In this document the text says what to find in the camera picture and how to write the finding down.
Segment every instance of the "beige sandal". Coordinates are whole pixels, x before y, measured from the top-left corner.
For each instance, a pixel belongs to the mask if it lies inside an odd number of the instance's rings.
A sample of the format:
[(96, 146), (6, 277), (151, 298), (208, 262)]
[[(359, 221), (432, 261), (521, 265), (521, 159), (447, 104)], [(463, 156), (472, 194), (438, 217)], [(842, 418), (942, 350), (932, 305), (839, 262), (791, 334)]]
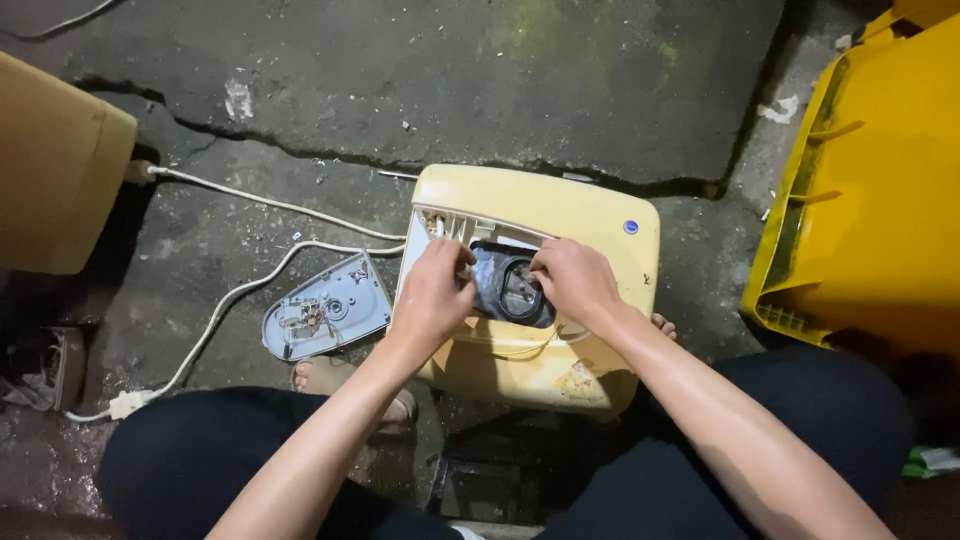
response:
[[(338, 388), (347, 382), (347, 379), (357, 370), (356, 366), (330, 356), (311, 356), (294, 364), (290, 371), (290, 389), (297, 392), (297, 366), (309, 363), (313, 366), (310, 370), (310, 376), (306, 379), (306, 384), (300, 392), (312, 394), (315, 396), (332, 396)], [(417, 400), (410, 390), (401, 388), (394, 398), (394, 403), (399, 403), (406, 411), (406, 421), (403, 424), (390, 424), (380, 430), (381, 433), (397, 433), (413, 426), (417, 421)]]

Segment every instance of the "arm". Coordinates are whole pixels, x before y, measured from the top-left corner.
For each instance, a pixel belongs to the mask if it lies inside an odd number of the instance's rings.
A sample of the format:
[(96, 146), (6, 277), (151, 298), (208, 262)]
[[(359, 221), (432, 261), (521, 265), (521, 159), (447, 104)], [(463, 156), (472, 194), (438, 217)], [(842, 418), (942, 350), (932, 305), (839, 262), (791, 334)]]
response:
[(364, 441), (407, 380), (460, 325), (475, 284), (454, 284), (466, 246), (427, 245), (394, 308), (390, 333), (247, 483), (208, 539), (314, 538)]
[(573, 240), (548, 240), (531, 268), (557, 310), (596, 333), (633, 368), (767, 537), (894, 538), (773, 414), (627, 305), (602, 255)]

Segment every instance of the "person's left hand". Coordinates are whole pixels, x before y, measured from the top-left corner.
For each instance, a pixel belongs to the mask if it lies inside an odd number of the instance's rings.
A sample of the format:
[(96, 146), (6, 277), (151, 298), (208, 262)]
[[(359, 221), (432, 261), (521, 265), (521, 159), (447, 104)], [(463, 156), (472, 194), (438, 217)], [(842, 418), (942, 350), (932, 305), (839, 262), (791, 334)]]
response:
[(395, 335), (425, 356), (437, 349), (464, 322), (473, 308), (476, 282), (457, 286), (455, 274), (465, 265), (475, 264), (473, 252), (458, 240), (435, 238), (407, 273), (400, 298), (394, 305)]

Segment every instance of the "grey plastic cover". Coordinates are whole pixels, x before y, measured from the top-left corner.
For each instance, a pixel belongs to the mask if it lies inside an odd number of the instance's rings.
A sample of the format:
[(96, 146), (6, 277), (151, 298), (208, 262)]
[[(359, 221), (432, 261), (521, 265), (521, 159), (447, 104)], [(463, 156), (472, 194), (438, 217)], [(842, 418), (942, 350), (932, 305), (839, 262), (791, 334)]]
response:
[(332, 351), (390, 324), (392, 305), (364, 251), (274, 304), (263, 318), (263, 345), (288, 361)]

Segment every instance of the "black pants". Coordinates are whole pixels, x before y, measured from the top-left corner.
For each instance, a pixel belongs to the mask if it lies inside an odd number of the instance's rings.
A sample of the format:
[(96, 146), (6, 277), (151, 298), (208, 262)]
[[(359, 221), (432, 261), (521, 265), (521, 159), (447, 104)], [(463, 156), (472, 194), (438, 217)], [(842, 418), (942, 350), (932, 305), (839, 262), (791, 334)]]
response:
[[(716, 369), (777, 415), (882, 512), (885, 493), (910, 449), (912, 427), (900, 392), (874, 366), (802, 347), (726, 360)], [(154, 403), (119, 425), (97, 486), (130, 538), (203, 538), (253, 474), (324, 401), (243, 387)], [(673, 428), (667, 436), (643, 439), (598, 470), (569, 511), (538, 538), (759, 536)], [(440, 518), (349, 480), (320, 537), (460, 539)]]

